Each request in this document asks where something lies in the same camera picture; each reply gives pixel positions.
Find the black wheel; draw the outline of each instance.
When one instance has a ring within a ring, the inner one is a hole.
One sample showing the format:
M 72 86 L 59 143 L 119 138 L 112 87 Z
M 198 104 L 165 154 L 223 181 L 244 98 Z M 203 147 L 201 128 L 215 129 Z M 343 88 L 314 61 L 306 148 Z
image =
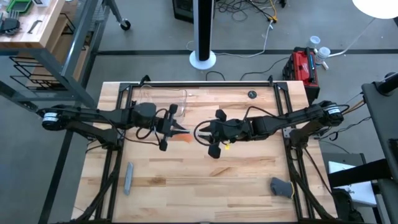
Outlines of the black wheel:
M 129 30 L 130 27 L 131 27 L 130 22 L 127 19 L 123 20 L 123 21 L 126 23 L 127 26 L 124 26 L 124 25 L 120 24 L 120 27 L 122 28 L 122 30 Z

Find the gray floor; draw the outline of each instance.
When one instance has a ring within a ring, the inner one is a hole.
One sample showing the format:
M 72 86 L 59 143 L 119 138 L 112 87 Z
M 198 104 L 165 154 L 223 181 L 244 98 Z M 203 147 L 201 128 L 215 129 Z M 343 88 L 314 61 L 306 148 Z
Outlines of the gray floor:
M 109 16 L 101 50 L 175 50 L 185 49 L 193 39 L 192 25 L 173 17 L 171 1 L 116 1 L 123 17 L 132 23 L 132 31 L 123 32 Z M 234 22 L 230 14 L 216 13 L 213 26 L 213 49 L 261 49 L 262 34 L 267 23 L 254 12 L 244 22 Z M 351 1 L 290 1 L 290 7 L 279 9 L 279 22 L 270 31 L 267 49 L 293 49 L 303 46 L 311 35 L 332 49 L 342 49 L 371 20 L 353 6 Z M 354 49 L 398 49 L 398 27 L 392 20 L 376 20 Z M 254 58 L 220 56 L 212 70 L 224 73 L 227 80 L 239 80 L 244 72 L 266 70 L 272 63 L 288 55 L 261 55 Z M 397 71 L 398 55 L 346 55 L 330 58 L 328 71 L 318 69 L 320 100 L 346 103 L 361 91 L 361 84 L 380 80 Z M 12 83 L 15 74 L 9 60 L 0 57 L 1 79 Z M 270 72 L 281 78 L 284 62 Z M 88 92 L 98 99 L 105 81 L 136 81 L 150 75 L 153 80 L 204 80 L 205 72 L 194 70 L 187 56 L 109 57 L 96 59 Z M 266 80 L 268 75 L 252 75 L 247 80 Z M 220 80 L 211 75 L 209 80 Z M 359 101 L 359 97 L 350 102 Z M 0 98 L 0 223 L 36 223 L 55 167 L 64 132 L 45 131 L 40 119 Z M 369 116 L 364 106 L 346 116 L 341 127 Z M 335 143 L 349 152 L 363 152 L 367 161 L 383 158 L 371 121 L 341 134 Z M 51 221 L 67 221 L 72 212 L 86 140 L 74 137 L 73 146 L 62 176 Z M 321 143 L 324 152 L 340 152 Z

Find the lamp base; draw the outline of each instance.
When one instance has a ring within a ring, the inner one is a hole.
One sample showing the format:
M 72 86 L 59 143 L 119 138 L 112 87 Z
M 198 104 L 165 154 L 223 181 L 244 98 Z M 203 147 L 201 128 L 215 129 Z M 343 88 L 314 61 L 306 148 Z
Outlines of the lamp base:
M 189 62 L 195 69 L 207 70 L 216 63 L 216 55 L 214 54 L 214 52 L 210 51 L 209 59 L 205 61 L 199 61 L 196 57 L 195 51 L 193 51 L 189 56 Z

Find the butcher block tabletop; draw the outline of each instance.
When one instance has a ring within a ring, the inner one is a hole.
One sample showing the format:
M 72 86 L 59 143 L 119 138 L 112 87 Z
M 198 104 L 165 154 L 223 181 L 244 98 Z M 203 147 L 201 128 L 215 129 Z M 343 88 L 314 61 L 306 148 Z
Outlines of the butcher block tabletop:
M 13 48 L 44 48 L 49 41 L 50 34 L 54 29 L 58 16 L 61 13 L 65 0 L 51 0 L 47 7 L 37 7 L 32 3 L 30 9 L 25 14 L 19 15 L 21 29 L 12 36 L 0 35 L 0 49 Z M 3 12 L 3 19 L 8 16 L 5 7 L 0 8 Z M 41 20 L 31 34 L 28 33 L 36 20 Z
M 287 82 L 293 110 L 308 106 L 302 82 Z M 118 97 L 119 82 L 103 83 L 98 108 L 113 110 Z M 228 119 L 242 119 L 249 106 L 257 106 L 277 114 L 274 89 L 269 87 L 195 87 L 185 88 L 185 116 L 178 118 L 182 126 L 193 129 L 201 121 L 214 119 L 222 109 Z M 257 98 L 250 99 L 248 91 L 255 90 Z M 153 95 L 167 95 L 166 88 L 147 90 Z M 132 100 L 139 100 L 135 88 Z M 251 110 L 249 116 L 264 116 Z M 109 128 L 107 124 L 95 124 Z M 135 139 L 136 128 L 126 137 Z M 149 141 L 155 142 L 152 134 Z M 292 199 L 274 196 L 269 184 L 272 177 L 289 181 L 281 131 L 264 141 L 236 142 L 228 150 L 222 145 L 221 157 L 212 159 L 207 147 L 196 141 L 169 139 L 167 151 L 157 146 L 124 141 L 123 159 L 113 222 L 295 222 Z M 323 178 L 328 182 L 321 150 L 316 140 L 309 140 L 309 153 Z M 94 199 L 100 189 L 106 151 L 98 148 L 87 153 L 76 196 L 72 218 Z M 336 217 L 335 204 L 322 185 L 314 166 L 303 155 L 310 190 L 318 201 Z M 127 163 L 134 164 L 130 195 L 123 193 Z M 107 211 L 109 192 L 103 212 Z M 308 217 L 303 193 L 299 190 L 304 217 Z

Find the green tray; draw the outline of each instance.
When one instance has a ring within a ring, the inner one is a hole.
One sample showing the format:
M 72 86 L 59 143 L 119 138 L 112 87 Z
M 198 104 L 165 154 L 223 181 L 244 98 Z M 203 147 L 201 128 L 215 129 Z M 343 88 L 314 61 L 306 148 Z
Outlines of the green tray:
M 26 13 L 30 5 L 32 4 L 32 0 L 11 0 L 10 4 L 8 4 L 6 11 L 11 12 L 11 10 L 17 11 L 20 14 Z

